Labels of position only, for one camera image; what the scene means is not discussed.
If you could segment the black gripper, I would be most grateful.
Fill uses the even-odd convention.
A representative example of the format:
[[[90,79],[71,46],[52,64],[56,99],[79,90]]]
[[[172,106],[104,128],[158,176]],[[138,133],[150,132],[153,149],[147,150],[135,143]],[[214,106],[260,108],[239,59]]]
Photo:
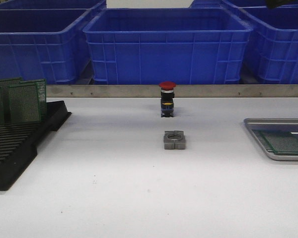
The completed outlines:
[[[266,0],[266,7],[274,9],[277,7],[294,4],[296,0]]]

